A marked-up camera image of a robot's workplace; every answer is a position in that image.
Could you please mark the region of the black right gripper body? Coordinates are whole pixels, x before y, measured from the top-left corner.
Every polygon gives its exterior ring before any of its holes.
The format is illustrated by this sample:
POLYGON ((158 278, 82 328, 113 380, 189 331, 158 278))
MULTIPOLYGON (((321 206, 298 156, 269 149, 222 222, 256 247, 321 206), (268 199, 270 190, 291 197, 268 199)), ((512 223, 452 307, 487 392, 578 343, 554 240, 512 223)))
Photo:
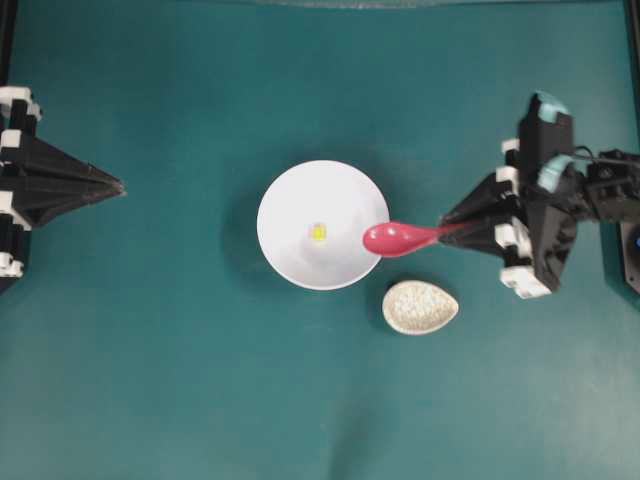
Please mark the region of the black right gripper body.
POLYGON ((499 239, 516 245, 530 266, 505 266, 501 281, 520 298, 532 299, 554 293, 575 244, 580 200, 580 172, 573 162, 564 171, 558 189, 549 194, 520 180, 523 227, 506 223, 499 239))

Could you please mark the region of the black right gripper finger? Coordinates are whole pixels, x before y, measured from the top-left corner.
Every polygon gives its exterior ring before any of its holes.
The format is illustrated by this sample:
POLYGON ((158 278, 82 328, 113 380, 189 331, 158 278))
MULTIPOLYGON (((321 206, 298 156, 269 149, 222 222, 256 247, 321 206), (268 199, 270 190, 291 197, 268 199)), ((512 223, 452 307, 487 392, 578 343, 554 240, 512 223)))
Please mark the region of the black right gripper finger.
POLYGON ((495 256, 503 260, 505 266, 530 266, 529 256, 521 257, 516 245, 500 246, 495 239, 495 227, 504 223, 506 217, 484 218, 458 225, 447 225, 439 236, 445 246, 472 250, 495 256))
POLYGON ((440 220, 440 226, 459 225, 481 220, 501 220, 523 227, 520 199, 520 172, 517 168, 520 140, 502 142, 505 164, 482 180, 463 200, 440 220))

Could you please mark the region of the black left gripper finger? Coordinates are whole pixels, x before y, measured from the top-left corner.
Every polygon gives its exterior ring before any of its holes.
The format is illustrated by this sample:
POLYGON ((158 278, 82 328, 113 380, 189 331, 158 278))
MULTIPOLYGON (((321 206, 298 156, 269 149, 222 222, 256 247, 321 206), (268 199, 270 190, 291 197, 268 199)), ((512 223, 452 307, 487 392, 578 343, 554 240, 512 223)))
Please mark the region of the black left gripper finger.
POLYGON ((70 198, 36 201, 34 206, 18 205, 17 191, 1 191, 1 275, 23 276, 26 271, 31 233, 70 211, 122 196, 122 188, 85 193, 70 198))
POLYGON ((1 131, 1 163, 13 164, 54 178, 108 185, 124 192, 122 182, 99 168, 81 162, 36 136, 43 112, 28 87, 1 87, 1 118, 9 126, 1 131))

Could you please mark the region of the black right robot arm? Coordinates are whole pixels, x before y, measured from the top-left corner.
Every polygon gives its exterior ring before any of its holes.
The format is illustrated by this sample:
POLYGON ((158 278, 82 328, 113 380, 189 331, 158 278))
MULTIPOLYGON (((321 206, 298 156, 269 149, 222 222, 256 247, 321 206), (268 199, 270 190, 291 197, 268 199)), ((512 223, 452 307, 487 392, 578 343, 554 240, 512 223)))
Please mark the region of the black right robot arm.
POLYGON ((580 171, 575 151, 570 116, 525 115, 504 166, 442 218, 441 243, 501 258, 501 281, 523 299, 555 292, 580 222, 639 219, 638 156, 607 151, 580 171))

